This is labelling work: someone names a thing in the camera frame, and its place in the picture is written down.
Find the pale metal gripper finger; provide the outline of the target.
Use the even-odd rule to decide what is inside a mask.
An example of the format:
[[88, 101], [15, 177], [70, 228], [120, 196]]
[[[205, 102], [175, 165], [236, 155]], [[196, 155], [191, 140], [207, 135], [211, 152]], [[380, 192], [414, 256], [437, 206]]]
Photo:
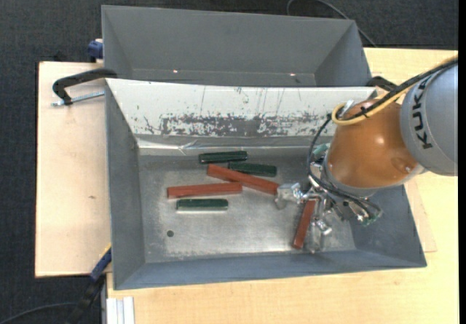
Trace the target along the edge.
[[326, 249], [328, 237], [332, 233], [330, 225], [322, 218], [315, 219], [309, 227], [307, 247], [310, 253], [316, 253]]
[[300, 183], [286, 183], [277, 188], [275, 205], [278, 210], [283, 210], [289, 203], [295, 205], [302, 203], [303, 196]]

